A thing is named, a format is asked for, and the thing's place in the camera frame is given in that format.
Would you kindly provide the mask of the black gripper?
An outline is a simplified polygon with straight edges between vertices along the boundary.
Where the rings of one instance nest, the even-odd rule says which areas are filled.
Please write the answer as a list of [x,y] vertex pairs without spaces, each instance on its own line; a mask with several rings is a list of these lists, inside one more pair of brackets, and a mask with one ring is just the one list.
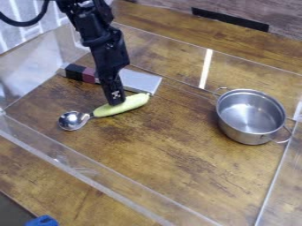
[[107,103],[117,106],[126,101],[123,82],[118,73],[130,64],[125,36],[118,28],[110,27],[107,34],[93,40],[91,52]]

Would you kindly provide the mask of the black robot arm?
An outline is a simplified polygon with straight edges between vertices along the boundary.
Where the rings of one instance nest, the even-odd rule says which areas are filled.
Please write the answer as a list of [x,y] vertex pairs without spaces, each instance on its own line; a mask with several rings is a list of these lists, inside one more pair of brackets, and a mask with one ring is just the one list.
[[97,77],[111,106],[126,101],[121,70],[130,65],[123,32],[111,26],[114,14],[105,0],[55,0],[90,48]]

